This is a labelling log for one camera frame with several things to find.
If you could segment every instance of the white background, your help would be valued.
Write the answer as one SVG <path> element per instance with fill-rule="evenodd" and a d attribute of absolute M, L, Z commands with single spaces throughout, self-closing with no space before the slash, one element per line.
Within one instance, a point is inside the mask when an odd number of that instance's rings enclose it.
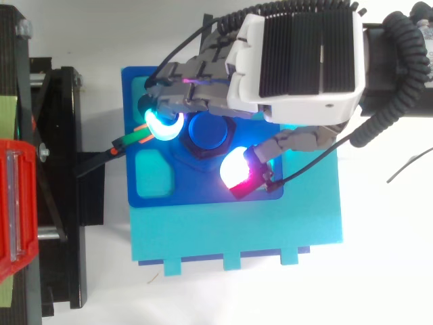
<path fill-rule="evenodd" d="M 102 151 L 123 134 L 120 69 L 157 65 L 202 23 L 255 1 L 17 0 L 32 20 L 31 56 L 73 66 L 84 78 L 83 148 Z M 364 22 L 381 22 L 415 1 L 360 1 Z M 198 40 L 177 59 L 198 51 Z M 362 121 L 354 117 L 349 130 Z M 368 147 L 339 152 L 344 243 L 313 247 L 299 265 L 279 257 L 161 265 L 131 262 L 125 161 L 106 167 L 105 225 L 86 228 L 89 298 L 81 310 L 55 305 L 46 325 L 433 324 L 433 154 L 390 185 L 411 156 L 433 146 L 433 120 L 407 118 Z"/>

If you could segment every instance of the black heat sink fins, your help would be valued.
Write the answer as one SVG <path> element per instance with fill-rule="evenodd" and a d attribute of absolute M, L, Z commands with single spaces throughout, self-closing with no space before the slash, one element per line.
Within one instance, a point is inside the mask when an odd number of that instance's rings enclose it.
<path fill-rule="evenodd" d="M 355 90 L 352 12 L 323 13 L 323 91 L 343 93 Z"/>
<path fill-rule="evenodd" d="M 259 96 L 317 95 L 323 45 L 323 92 L 355 90 L 353 11 L 348 8 L 268 16 Z"/>

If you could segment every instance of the blue board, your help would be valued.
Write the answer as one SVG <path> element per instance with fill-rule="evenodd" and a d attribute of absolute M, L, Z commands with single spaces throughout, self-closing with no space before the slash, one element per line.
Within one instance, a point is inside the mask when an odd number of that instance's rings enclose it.
<path fill-rule="evenodd" d="M 134 97 L 132 90 L 130 94 L 125 93 L 128 85 L 124 76 L 126 73 L 133 76 L 128 82 L 133 89 L 134 80 L 151 72 L 151 68 L 142 67 L 126 68 L 122 72 L 126 132 L 137 123 L 131 108 L 133 98 L 138 95 Z M 143 170 L 138 164 L 132 169 L 133 156 L 131 151 L 127 152 L 128 185 L 133 182 L 136 188 L 141 186 L 141 197 L 146 191 L 147 195 L 158 193 L 159 197 L 172 191 L 167 181 L 172 171 L 163 163 L 157 149 L 153 153 L 154 159 L 148 156 L 150 162 Z M 285 153 L 284 176 L 299 170 L 319 154 Z M 201 189 L 211 192 L 206 183 Z M 135 207 L 129 191 L 129 201 L 133 260 L 141 264 L 163 262 L 167 276 L 180 274 L 182 261 L 211 256 L 222 257 L 226 270 L 239 269 L 241 257 L 256 256 L 257 252 L 279 253 L 281 264 L 296 264 L 298 247 L 342 241 L 336 153 L 286 184 L 281 198 L 275 200 Z"/>
<path fill-rule="evenodd" d="M 134 128 L 144 124 L 144 119 L 137 109 L 137 103 L 145 94 L 144 83 L 152 67 L 129 67 L 122 71 L 124 96 L 125 133 L 132 133 Z M 215 116 L 201 113 L 196 117 L 208 119 L 206 128 L 216 127 Z M 236 129 L 228 152 L 238 146 L 249 147 L 269 139 L 279 131 L 279 125 L 262 119 L 233 119 Z M 204 141 L 198 137 L 193 141 Z M 128 199 L 132 207 L 160 207 L 167 205 L 185 205 L 202 203 L 236 202 L 227 190 L 219 174 L 219 167 L 224 156 L 211 159 L 196 159 L 179 140 L 153 140 L 145 144 L 134 144 L 127 148 Z M 273 161 L 275 178 L 283 175 L 282 159 Z M 283 195 L 283 188 L 273 193 L 259 189 L 242 201 L 275 200 Z"/>

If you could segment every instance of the metal rod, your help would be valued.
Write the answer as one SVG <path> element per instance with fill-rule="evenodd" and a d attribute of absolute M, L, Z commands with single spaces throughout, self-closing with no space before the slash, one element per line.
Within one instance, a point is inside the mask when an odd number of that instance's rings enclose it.
<path fill-rule="evenodd" d="M 38 239 L 49 240 L 49 239 L 60 239 L 57 228 L 54 226 L 38 227 Z"/>
<path fill-rule="evenodd" d="M 30 86 L 42 87 L 43 79 L 45 79 L 45 73 L 30 73 Z"/>

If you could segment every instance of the glowing blue led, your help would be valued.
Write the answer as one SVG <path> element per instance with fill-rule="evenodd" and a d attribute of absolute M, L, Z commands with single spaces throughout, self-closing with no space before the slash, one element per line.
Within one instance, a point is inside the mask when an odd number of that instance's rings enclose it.
<path fill-rule="evenodd" d="M 219 175 L 227 188 L 234 188 L 237 184 L 246 181 L 250 168 L 244 158 L 245 147 L 233 149 L 221 163 Z"/>
<path fill-rule="evenodd" d="M 165 125 L 158 120 L 153 110 L 147 110 L 144 114 L 144 119 L 147 127 L 149 127 L 149 130 L 155 138 L 161 141 L 168 141 L 176 138 L 176 136 L 181 132 L 184 122 L 183 114 L 179 113 L 179 117 L 175 124 Z"/>

